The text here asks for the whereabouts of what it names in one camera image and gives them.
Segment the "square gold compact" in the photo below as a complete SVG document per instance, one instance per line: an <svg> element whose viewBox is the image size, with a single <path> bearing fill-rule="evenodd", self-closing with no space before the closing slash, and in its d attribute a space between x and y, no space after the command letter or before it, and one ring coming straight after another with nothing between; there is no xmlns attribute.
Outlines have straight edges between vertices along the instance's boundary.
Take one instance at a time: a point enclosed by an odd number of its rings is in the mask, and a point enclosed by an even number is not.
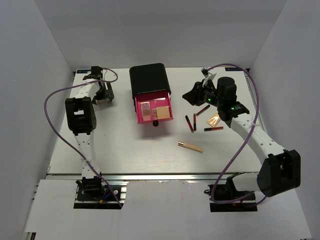
<svg viewBox="0 0 320 240"><path fill-rule="evenodd" d="M160 106L156 108L157 119L169 119L171 118L170 107Z"/></svg>

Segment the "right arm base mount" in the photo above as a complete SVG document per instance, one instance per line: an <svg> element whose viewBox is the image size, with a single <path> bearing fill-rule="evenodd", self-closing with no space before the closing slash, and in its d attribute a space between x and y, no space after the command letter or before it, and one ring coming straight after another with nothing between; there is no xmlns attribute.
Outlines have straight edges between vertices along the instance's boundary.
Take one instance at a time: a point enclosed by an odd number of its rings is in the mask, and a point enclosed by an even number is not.
<svg viewBox="0 0 320 240"><path fill-rule="evenodd" d="M211 193L214 188L214 184L209 184L206 189L203 191L205 195L209 197L209 207L211 213L240 213L240 212L257 212L258 207L256 206L256 196L251 194L248 197L235 201L237 198L241 198L246 194L249 194L249 191L233 191L230 188L230 185L226 183L225 180L220 181L214 191L214 199L217 202L227 202L231 203L217 204L212 201Z"/></svg>

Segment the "gold cream tube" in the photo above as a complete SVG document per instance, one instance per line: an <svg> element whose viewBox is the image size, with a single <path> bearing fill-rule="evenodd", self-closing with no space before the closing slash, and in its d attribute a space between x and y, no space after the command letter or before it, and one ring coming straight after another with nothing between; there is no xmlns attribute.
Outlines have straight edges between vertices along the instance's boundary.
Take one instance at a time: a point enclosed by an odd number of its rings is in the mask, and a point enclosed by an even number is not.
<svg viewBox="0 0 320 240"><path fill-rule="evenodd" d="M206 123L208 125L210 125L211 127L216 127L218 125L218 123L220 122L220 116L218 113L216 113L215 115L213 115L211 118L209 118Z"/></svg>

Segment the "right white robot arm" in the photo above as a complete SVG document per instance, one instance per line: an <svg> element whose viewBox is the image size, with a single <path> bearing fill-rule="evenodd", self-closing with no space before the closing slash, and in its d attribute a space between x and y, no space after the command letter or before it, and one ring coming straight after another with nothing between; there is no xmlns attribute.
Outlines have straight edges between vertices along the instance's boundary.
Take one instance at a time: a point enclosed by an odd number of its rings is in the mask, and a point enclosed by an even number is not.
<svg viewBox="0 0 320 240"><path fill-rule="evenodd" d="M244 192L261 192L273 197L301 185L301 156L286 150L254 122L250 111L237 100L237 86L231 77L197 81L183 99L192 106L215 106L220 119L251 148L261 163L258 173L236 173L227 178L226 195L236 200Z"/></svg>

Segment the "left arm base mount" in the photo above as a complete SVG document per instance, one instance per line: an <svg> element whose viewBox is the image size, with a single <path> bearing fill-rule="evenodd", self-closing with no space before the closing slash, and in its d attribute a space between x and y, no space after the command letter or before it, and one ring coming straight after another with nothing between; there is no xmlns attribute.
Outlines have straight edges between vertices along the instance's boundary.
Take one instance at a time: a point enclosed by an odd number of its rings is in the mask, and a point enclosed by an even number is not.
<svg viewBox="0 0 320 240"><path fill-rule="evenodd" d="M76 180L73 208L82 210L121 210L125 201L125 186L108 186L98 177Z"/></svg>

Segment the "black pink drawer organizer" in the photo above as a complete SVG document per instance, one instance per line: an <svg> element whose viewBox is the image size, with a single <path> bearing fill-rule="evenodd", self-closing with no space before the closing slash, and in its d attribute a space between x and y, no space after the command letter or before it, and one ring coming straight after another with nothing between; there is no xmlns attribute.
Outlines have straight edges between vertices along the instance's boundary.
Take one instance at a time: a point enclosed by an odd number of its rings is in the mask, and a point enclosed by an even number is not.
<svg viewBox="0 0 320 240"><path fill-rule="evenodd" d="M152 124L158 127L159 123L174 119L171 104L172 91L163 63L133 66L129 69L129 78L138 124ZM150 103L150 120L143 121L141 102ZM153 119L152 109L162 106L169 106L171 118Z"/></svg>

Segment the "pink blush palette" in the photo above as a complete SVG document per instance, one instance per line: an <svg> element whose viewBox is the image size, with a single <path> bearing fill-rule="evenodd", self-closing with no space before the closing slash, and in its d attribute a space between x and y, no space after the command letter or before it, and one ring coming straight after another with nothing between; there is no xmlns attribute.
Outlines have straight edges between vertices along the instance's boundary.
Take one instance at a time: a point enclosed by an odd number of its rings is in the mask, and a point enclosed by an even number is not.
<svg viewBox="0 0 320 240"><path fill-rule="evenodd" d="M149 121L151 119L150 102L145 101L140 103L140 109L143 121Z"/></svg>

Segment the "beige concealer tube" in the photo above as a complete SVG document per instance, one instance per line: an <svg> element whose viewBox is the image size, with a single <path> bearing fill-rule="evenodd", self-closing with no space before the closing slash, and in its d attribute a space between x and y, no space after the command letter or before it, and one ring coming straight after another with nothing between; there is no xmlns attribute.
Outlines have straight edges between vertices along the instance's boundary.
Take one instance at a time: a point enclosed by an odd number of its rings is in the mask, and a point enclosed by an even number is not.
<svg viewBox="0 0 320 240"><path fill-rule="evenodd" d="M186 142L178 142L177 145L179 147L185 148L185 149L189 149L198 153L203 153L203 149L197 145L194 144L190 144L190 143L186 143Z"/></svg>

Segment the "clear eyeshadow palette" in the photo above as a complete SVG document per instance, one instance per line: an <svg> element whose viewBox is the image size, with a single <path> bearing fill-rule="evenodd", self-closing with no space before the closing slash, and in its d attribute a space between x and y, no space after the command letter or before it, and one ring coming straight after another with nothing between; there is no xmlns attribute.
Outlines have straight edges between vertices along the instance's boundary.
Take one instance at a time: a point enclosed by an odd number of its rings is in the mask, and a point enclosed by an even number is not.
<svg viewBox="0 0 320 240"><path fill-rule="evenodd" d="M154 120L158 119L158 114L157 114L157 109L156 108L152 109L152 117L153 117Z"/></svg>

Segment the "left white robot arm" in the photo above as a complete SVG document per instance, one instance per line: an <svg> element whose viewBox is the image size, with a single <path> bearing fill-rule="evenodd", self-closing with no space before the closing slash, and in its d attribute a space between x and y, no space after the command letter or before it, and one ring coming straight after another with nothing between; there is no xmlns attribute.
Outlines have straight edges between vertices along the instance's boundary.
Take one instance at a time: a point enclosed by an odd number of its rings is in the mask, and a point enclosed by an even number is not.
<svg viewBox="0 0 320 240"><path fill-rule="evenodd" d="M101 81L86 82L75 96L65 100L65 110L68 128L73 133L78 151L82 158L81 181L77 184L85 193L99 200L105 196L106 187L99 177L101 170L96 160L94 131L97 118L94 105L100 100L111 102L114 98L110 85Z"/></svg>

